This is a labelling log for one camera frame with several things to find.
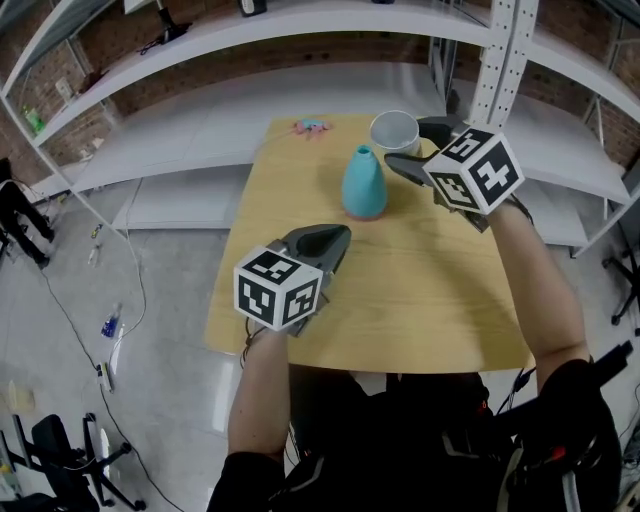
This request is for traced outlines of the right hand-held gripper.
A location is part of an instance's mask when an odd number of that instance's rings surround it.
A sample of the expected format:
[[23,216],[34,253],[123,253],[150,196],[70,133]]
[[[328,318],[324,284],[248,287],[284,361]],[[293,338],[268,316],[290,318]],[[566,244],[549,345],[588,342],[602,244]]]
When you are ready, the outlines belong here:
[[417,123],[419,136],[441,151],[433,158],[387,153],[385,164],[418,186],[433,186],[448,209],[461,213],[479,232],[486,231],[487,216],[524,183],[507,138],[469,128],[458,115],[428,116]]

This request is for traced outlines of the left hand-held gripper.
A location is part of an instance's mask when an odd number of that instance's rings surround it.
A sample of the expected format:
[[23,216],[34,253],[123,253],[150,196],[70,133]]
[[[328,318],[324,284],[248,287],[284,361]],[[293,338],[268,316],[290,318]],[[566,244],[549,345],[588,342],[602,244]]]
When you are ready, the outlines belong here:
[[318,224],[255,247],[233,270],[235,310],[263,327],[300,336],[350,242],[346,225]]

